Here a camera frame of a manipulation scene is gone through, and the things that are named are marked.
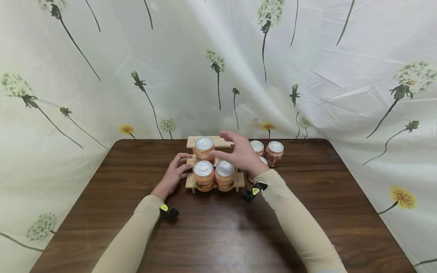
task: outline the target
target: right hand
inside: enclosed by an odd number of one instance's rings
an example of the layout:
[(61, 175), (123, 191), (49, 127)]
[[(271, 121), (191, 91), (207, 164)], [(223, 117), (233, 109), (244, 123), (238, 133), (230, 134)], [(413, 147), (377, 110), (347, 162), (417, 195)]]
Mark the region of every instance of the right hand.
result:
[(260, 160), (247, 138), (232, 131), (221, 131), (219, 135), (226, 141), (234, 143), (234, 151), (230, 154), (214, 150), (215, 157), (226, 160), (239, 169), (250, 171), (254, 177), (270, 169)]

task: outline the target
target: silver lid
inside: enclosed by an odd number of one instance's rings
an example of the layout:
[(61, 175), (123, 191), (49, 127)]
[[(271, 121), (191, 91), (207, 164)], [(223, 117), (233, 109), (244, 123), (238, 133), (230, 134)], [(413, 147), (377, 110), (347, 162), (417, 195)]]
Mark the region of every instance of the silver lid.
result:
[(261, 159), (262, 162), (264, 162), (264, 164), (268, 165), (268, 163), (267, 163), (267, 159), (265, 159), (265, 158), (262, 157), (262, 156), (259, 156), (259, 158)]
[(214, 141), (209, 137), (201, 137), (196, 140), (195, 146), (201, 151), (208, 151), (214, 146)]
[(208, 176), (212, 173), (213, 170), (214, 167), (212, 166), (211, 162), (202, 160), (194, 165), (193, 172), (198, 176)]
[(235, 172), (235, 167), (231, 163), (223, 160), (217, 164), (215, 171), (220, 176), (230, 176)]
[(252, 145), (253, 150), (256, 152), (261, 152), (264, 150), (264, 144), (261, 141), (252, 140), (250, 144)]
[(284, 145), (277, 141), (270, 142), (268, 147), (272, 152), (282, 152), (284, 150)]

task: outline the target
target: floral backdrop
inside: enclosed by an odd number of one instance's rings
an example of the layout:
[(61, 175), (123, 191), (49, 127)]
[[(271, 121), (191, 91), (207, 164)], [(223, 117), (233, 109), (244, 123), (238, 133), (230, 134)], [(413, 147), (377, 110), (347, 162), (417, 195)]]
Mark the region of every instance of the floral backdrop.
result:
[(0, 3), (0, 272), (27, 273), (121, 138), (326, 138), (437, 272), (431, 0)]

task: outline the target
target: jar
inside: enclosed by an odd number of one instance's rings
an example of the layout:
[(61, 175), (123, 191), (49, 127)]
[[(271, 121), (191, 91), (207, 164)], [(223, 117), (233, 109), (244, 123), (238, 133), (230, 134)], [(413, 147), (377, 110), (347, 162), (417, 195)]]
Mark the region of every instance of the jar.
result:
[(199, 191), (210, 191), (214, 187), (214, 167), (209, 161), (199, 161), (193, 168), (196, 187)]
[[(262, 157), (262, 156), (260, 156), (259, 158), (261, 159), (262, 162), (264, 162), (264, 164), (269, 165), (269, 164), (267, 163), (267, 159), (265, 159), (265, 158)], [(247, 172), (247, 180), (248, 180), (249, 182), (253, 183), (253, 179), (254, 179), (254, 177), (252, 176), (252, 173), (251, 173), (251, 172)]]
[(261, 141), (252, 140), (250, 145), (258, 156), (264, 156), (264, 144)]
[(196, 154), (197, 161), (206, 160), (215, 164), (215, 157), (212, 154), (214, 151), (214, 141), (209, 137), (198, 138), (194, 144), (194, 152)]
[(278, 167), (279, 161), (284, 154), (284, 145), (282, 145), (280, 142), (272, 141), (269, 143), (269, 145), (267, 145), (266, 151), (267, 165), (271, 168)]
[(220, 161), (215, 168), (215, 183), (221, 191), (230, 191), (234, 187), (235, 167), (227, 162)]

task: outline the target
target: brown tabletop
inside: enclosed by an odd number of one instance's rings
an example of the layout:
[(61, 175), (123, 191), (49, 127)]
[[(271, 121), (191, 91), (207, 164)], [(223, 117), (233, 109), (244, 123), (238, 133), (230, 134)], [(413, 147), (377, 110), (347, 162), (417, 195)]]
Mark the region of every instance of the brown tabletop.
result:
[[(326, 232), (349, 273), (414, 272), (328, 141), (278, 141), (285, 153), (276, 170)], [(168, 163), (178, 152), (191, 152), (185, 147), (186, 140), (116, 142), (31, 272), (91, 272)], [(138, 272), (305, 271), (262, 196), (246, 204), (241, 192), (194, 194), (184, 186), (185, 180), (166, 202), (179, 210), (178, 220), (158, 221)]]

